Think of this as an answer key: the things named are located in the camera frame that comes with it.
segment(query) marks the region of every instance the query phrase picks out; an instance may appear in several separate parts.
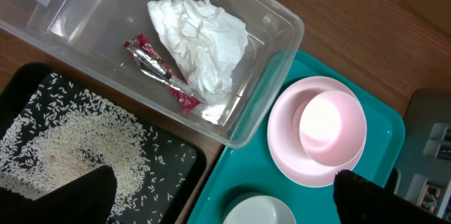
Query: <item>pile of rice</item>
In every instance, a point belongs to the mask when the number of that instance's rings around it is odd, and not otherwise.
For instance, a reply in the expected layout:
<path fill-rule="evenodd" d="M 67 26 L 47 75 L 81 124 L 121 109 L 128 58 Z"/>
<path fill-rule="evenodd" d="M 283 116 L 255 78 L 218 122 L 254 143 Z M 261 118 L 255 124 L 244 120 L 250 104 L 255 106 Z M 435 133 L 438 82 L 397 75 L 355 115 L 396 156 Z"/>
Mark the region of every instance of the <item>pile of rice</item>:
<path fill-rule="evenodd" d="M 21 141 L 23 128 L 35 133 L 41 125 L 31 111 L 14 120 L 0 141 L 0 187 L 36 199 L 109 165 L 118 181 L 111 213 L 120 215 L 133 208 L 133 194 L 142 189 L 150 171 L 150 160 L 142 149 L 146 130 L 133 114 L 95 93 L 85 89 L 77 95 L 83 105 L 64 103 L 58 95 L 51 95 L 55 100 L 45 110 L 36 104 L 48 129 L 25 144 Z M 39 90 L 29 104 L 38 96 Z"/>

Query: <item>clear plastic bin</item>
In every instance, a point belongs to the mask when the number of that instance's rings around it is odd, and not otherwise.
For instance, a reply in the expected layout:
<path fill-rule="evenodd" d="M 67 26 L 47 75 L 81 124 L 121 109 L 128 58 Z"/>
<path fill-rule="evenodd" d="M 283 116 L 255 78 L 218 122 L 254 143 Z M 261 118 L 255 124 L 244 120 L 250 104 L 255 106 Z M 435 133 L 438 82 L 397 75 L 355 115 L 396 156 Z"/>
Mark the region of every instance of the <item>clear plastic bin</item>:
<path fill-rule="evenodd" d="M 250 33 L 233 71 L 232 97 L 210 111 L 212 119 L 182 111 L 166 87 L 141 73 L 123 48 L 143 33 L 175 66 L 152 26 L 148 1 L 0 0 L 0 26 L 179 123 L 228 146 L 244 146 L 288 73 L 304 34 L 302 21 L 275 0 L 210 0 L 243 20 Z"/>

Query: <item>wooden table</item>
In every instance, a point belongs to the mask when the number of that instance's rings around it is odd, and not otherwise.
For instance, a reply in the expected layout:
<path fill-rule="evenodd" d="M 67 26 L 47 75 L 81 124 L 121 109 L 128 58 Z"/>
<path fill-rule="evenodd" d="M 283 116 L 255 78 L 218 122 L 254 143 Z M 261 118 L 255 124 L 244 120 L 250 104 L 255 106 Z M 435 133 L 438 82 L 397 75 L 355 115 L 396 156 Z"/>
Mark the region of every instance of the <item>wooden table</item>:
<path fill-rule="evenodd" d="M 400 0 L 278 0 L 301 17 L 306 51 L 401 114 L 423 87 L 451 90 L 451 39 L 412 13 Z M 0 31 L 0 90 L 14 72 L 41 61 L 201 148 L 207 167 L 180 214 L 186 222 L 222 146 L 88 78 L 10 34 Z"/>

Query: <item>pink saucer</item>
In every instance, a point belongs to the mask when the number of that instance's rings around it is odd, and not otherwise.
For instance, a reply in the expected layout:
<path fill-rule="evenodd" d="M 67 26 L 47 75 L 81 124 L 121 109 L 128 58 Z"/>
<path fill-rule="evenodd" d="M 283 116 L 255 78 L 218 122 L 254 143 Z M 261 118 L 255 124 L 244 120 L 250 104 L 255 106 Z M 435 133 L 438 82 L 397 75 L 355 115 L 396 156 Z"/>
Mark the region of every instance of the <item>pink saucer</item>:
<path fill-rule="evenodd" d="M 289 86 L 277 99 L 269 116 L 268 145 L 279 170 L 290 180 L 307 187 L 333 184 L 338 171 L 352 170 L 359 162 L 364 148 L 348 163 L 330 167 L 313 161 L 303 150 L 299 140 L 301 114 L 313 97 L 325 91 L 338 90 L 357 97 L 343 83 L 329 77 L 315 76 L 299 80 Z"/>

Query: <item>tray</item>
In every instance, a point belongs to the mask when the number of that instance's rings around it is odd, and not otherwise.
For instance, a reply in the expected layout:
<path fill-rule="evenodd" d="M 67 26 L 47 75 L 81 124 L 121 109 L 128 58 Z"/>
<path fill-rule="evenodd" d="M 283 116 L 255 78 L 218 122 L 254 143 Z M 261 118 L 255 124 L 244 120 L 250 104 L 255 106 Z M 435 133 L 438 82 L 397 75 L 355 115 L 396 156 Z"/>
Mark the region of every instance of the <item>tray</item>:
<path fill-rule="evenodd" d="M 272 63 L 280 63 L 279 60 L 280 57 L 276 56 Z M 297 52 L 279 94 L 297 80 L 315 75 L 343 82 L 359 98 L 368 123 L 368 135 L 364 153 L 354 172 L 384 186 L 404 142 L 401 116 L 303 51 Z M 298 223 L 340 223 L 333 202 L 333 186 L 303 187 L 287 179 L 277 169 L 266 138 L 268 117 L 269 112 L 247 146 L 224 149 L 193 209 L 189 224 L 221 223 L 228 203 L 245 192 L 259 192 L 284 201 Z"/>
<path fill-rule="evenodd" d="M 18 70 L 0 95 L 0 110 L 3 111 L 0 119 L 0 136 L 5 134 L 18 114 L 28 116 L 24 107 L 31 112 L 32 117 L 37 121 L 37 126 L 33 129 L 33 134 L 29 132 L 32 128 L 28 126 L 22 129 L 23 144 L 33 139 L 39 131 L 46 129 L 41 111 L 45 110 L 50 101 L 53 101 L 47 97 L 49 94 L 60 94 L 63 96 L 64 102 L 70 100 L 79 105 L 83 103 L 80 97 L 77 99 L 73 97 L 74 94 L 83 91 L 84 87 L 76 82 L 69 83 L 68 78 L 64 76 L 55 78 L 55 74 L 52 72 L 52 68 L 41 63 L 28 64 Z M 66 89 L 66 91 L 61 92 L 60 88 Z M 39 110 L 36 109 L 35 103 L 28 102 L 37 89 L 42 93 L 35 99 L 42 105 Z M 137 207 L 141 211 L 126 209 L 123 215 L 114 216 L 110 220 L 117 220 L 119 223 L 125 224 L 147 223 L 147 220 L 150 219 L 153 223 L 174 223 L 199 181 L 205 168 L 206 159 L 200 150 L 171 133 L 140 118 L 137 118 L 137 121 L 143 125 L 143 128 L 146 128 L 148 140 L 143 147 L 147 153 L 146 157 L 152 161 L 149 166 L 153 174 L 147 174 L 143 189 L 135 194 L 135 198 L 138 198 Z M 153 143 L 158 144 L 158 148 L 155 148 Z M 163 158 L 165 163 L 154 161 L 157 156 Z M 148 186 L 153 186 L 154 189 L 150 190 Z M 153 199 L 156 194 L 160 195 L 157 200 Z M 141 205 L 140 198 L 143 195 L 147 195 L 149 200 L 144 200 Z"/>

